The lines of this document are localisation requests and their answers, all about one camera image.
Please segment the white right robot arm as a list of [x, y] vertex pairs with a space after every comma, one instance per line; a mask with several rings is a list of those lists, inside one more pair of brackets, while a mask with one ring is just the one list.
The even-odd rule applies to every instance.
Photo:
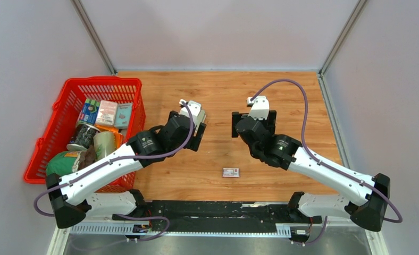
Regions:
[[310, 177], [338, 192], [314, 195], [294, 192], [288, 203], [288, 217], [296, 223], [306, 217], [349, 218], [357, 226], [379, 232], [385, 219], [390, 193], [390, 178], [345, 168], [284, 134], [275, 134], [275, 125], [256, 120], [247, 113], [232, 112], [232, 137], [241, 137], [250, 155], [267, 164]]

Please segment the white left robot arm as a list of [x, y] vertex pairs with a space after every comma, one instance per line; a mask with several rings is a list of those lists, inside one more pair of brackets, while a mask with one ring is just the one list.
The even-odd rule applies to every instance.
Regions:
[[138, 132], [115, 152], [86, 168], [46, 177], [56, 226], [69, 228], [88, 216], [123, 214], [133, 220], [145, 217], [147, 207], [134, 191], [98, 195], [97, 190], [131, 172], [174, 156], [180, 149], [197, 151], [206, 125], [206, 113], [197, 106], [171, 111], [165, 125]]

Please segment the red white staple box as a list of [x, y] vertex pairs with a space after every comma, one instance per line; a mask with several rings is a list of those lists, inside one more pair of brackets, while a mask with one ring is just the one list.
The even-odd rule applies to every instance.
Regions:
[[240, 177], [240, 169], [238, 168], [223, 168], [223, 177]]

